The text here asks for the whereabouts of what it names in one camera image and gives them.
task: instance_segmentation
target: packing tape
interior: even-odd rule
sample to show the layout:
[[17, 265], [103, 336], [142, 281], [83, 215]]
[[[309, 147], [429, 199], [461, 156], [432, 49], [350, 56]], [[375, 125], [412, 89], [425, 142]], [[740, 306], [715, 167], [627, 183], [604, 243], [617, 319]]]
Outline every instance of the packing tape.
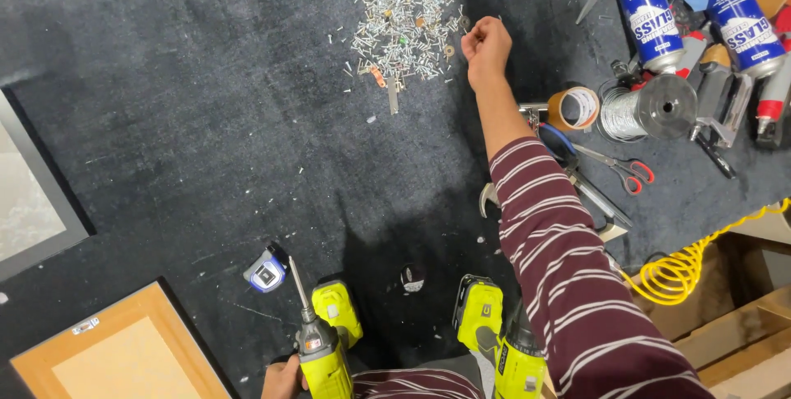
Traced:
[[[579, 119], [572, 125], [563, 118], [562, 105], [576, 101], [579, 106]], [[549, 98], [549, 123], [561, 131], [583, 130], [599, 117], [599, 97], [596, 92], [585, 87], [574, 87], [555, 93]]]

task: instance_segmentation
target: drill bit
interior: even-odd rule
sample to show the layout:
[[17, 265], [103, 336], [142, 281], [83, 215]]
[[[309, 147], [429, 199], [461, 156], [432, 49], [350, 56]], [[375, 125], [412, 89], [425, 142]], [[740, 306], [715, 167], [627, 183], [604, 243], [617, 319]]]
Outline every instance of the drill bit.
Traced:
[[316, 319], [316, 312], [313, 310], [313, 305], [308, 301], [308, 296], [304, 293], [304, 288], [302, 287], [302, 280], [299, 278], [299, 272], [297, 271], [297, 265], [294, 264], [294, 259], [292, 256], [289, 256], [289, 264], [291, 265], [291, 273], [294, 275], [294, 282], [297, 283], [297, 291], [299, 291], [299, 298], [302, 300], [302, 322], [303, 323], [310, 323]]

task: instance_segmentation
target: wire spool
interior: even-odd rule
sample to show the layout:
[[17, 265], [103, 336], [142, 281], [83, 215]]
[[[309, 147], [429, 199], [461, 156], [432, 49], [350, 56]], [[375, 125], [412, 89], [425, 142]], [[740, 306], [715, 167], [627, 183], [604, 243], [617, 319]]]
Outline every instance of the wire spool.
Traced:
[[636, 92], [615, 87], [602, 99], [597, 125], [610, 141], [635, 142], [645, 136], [680, 138], [697, 116], [695, 90], [676, 74], [660, 74]]

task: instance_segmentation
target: foaming glass cleaner label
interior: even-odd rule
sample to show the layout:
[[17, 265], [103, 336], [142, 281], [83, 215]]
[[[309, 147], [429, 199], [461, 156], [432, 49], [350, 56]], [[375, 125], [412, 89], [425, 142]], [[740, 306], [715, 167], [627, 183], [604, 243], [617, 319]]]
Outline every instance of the foaming glass cleaner label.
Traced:
[[786, 53], [756, 0], [709, 0], [708, 11], [739, 70], [750, 70]]
[[663, 70], [675, 66], [683, 41], [667, 0], [618, 0], [637, 43], [645, 68]]

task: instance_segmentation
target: black carpet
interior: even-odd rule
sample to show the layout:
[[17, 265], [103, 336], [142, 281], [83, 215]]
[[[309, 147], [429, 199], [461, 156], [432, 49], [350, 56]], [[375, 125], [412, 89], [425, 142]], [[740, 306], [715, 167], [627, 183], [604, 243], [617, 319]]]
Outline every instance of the black carpet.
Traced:
[[[242, 280], [270, 239], [306, 283], [344, 272], [365, 319], [358, 352], [374, 367], [460, 351], [450, 319], [465, 273], [495, 278], [513, 300], [497, 222], [478, 214], [487, 160], [463, 59], [448, 84], [408, 78], [390, 116], [370, 75], [342, 72], [357, 62], [348, 43], [328, 43], [351, 35], [361, 17], [352, 1], [2, 0], [0, 76], [38, 73], [11, 89], [98, 232], [0, 283], [5, 360], [162, 277], [240, 397], [259, 397], [265, 365], [291, 351], [299, 321], [291, 280], [266, 295]], [[628, 60], [615, 0], [575, 26], [584, 1], [456, 0], [473, 20], [502, 16], [520, 101], [546, 101], [568, 82], [597, 89], [612, 60]], [[576, 139], [657, 174], [630, 198], [582, 158], [634, 220], [610, 246], [628, 267], [791, 195], [789, 155], [744, 136], [727, 154], [738, 181], [683, 139]], [[393, 286], [409, 262], [428, 279], [404, 296]], [[7, 363], [0, 392], [29, 397]]]

